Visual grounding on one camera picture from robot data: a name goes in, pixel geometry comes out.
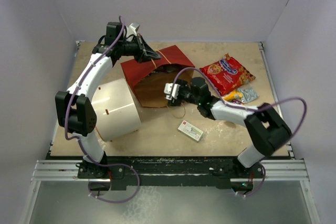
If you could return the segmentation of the red brown paper bag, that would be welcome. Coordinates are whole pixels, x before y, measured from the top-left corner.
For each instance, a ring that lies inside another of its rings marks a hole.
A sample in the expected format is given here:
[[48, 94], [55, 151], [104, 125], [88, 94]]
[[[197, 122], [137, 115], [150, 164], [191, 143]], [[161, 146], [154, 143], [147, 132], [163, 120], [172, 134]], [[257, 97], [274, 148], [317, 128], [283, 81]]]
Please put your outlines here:
[[176, 46], [156, 51], [158, 60], [138, 63], [134, 59], [121, 63], [124, 77], [138, 102], [144, 108], [163, 108], [167, 106], [164, 88], [172, 83], [184, 68], [194, 68], [194, 64]]

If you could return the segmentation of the red cookie snack bag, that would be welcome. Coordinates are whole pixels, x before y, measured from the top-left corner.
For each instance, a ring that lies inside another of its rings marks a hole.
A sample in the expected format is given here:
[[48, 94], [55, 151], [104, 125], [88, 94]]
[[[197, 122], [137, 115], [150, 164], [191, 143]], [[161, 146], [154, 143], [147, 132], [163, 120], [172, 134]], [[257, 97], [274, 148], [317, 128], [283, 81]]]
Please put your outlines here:
[[229, 54], [219, 61], [201, 67], [200, 71], [209, 78], [221, 96], [256, 79], [249, 70]]

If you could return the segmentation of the yellow M&M packet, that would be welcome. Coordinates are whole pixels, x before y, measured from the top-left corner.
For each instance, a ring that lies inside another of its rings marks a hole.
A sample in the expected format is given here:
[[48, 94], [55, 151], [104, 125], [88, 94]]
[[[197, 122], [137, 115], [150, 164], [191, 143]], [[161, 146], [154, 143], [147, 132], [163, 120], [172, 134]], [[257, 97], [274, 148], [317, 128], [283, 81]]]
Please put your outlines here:
[[225, 101], [228, 101], [230, 102], [232, 99], [237, 99], [237, 100], [240, 100], [243, 98], [243, 94], [237, 90], [234, 90], [224, 96], [222, 96], [222, 98], [225, 100]]

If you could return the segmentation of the silver foil packet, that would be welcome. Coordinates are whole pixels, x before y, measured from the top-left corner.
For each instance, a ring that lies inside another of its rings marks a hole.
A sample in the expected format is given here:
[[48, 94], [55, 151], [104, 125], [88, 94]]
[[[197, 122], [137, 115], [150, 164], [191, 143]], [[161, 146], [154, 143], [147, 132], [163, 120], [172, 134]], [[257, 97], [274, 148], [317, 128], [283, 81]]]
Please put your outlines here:
[[253, 88], [238, 88], [237, 91], [242, 94], [240, 101], [244, 104], [259, 98], [259, 95]]

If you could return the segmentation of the purple M&M packet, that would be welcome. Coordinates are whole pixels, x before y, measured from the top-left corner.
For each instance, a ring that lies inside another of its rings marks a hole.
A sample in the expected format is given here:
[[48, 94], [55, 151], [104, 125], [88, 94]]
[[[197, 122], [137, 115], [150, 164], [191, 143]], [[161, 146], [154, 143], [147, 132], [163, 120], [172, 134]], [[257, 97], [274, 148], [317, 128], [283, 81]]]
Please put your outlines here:
[[243, 104], [240, 100], [237, 100], [237, 99], [232, 99], [231, 103], [234, 103], [234, 104]]

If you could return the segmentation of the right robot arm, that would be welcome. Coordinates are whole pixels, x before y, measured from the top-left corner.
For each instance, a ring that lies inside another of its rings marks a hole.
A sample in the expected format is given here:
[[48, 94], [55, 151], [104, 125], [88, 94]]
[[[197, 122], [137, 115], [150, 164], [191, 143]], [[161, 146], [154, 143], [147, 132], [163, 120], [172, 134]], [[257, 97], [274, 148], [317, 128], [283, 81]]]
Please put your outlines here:
[[205, 118], [228, 121], [247, 129], [252, 144], [237, 156], [233, 170], [238, 177], [250, 174], [254, 164], [271, 156], [292, 136], [290, 128], [274, 108], [259, 112], [267, 103], [261, 106], [223, 103], [211, 94], [202, 77], [193, 78], [190, 83], [181, 79], [176, 84], [167, 83], [164, 94], [171, 106], [178, 106], [182, 102], [194, 104]]

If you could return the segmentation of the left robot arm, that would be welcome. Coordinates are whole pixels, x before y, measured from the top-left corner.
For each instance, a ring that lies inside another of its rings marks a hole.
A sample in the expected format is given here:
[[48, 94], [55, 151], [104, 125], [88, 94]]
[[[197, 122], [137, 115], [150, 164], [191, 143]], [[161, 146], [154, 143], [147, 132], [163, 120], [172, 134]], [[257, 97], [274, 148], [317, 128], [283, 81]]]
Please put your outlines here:
[[97, 115], [91, 101], [96, 89], [123, 56], [132, 56], [137, 63], [160, 59], [138, 29], [137, 23], [126, 26], [123, 20], [109, 22], [79, 78], [67, 91], [59, 91], [55, 96], [58, 124], [64, 128], [65, 139], [78, 142], [84, 160], [91, 163], [90, 173], [96, 178], [108, 172], [106, 154], [94, 133]]

